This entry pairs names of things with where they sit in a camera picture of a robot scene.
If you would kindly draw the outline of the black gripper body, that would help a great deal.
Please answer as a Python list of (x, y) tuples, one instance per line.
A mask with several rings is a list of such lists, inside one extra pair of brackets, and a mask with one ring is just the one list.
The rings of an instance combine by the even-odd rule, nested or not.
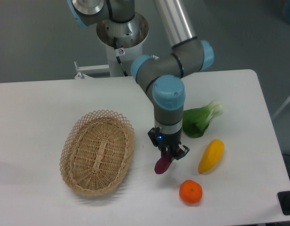
[(172, 146), (181, 144), (182, 129), (173, 134), (165, 134), (161, 132), (160, 128), (156, 127), (151, 128), (147, 134), (153, 146), (158, 147), (158, 149), (160, 149), (162, 145), (165, 145), (168, 146), (169, 151)]

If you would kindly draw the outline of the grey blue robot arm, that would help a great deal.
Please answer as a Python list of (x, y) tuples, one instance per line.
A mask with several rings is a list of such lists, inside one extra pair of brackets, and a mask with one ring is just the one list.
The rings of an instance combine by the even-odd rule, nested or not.
[(143, 54), (148, 36), (146, 19), (132, 0), (70, 0), (68, 6), (81, 27), (97, 26), (105, 45), (112, 77), (132, 76), (154, 106), (154, 127), (148, 135), (167, 162), (188, 153), (181, 144), (185, 87), (182, 78), (211, 66), (212, 46), (197, 38), (180, 0), (157, 0), (172, 52), (167, 57)]

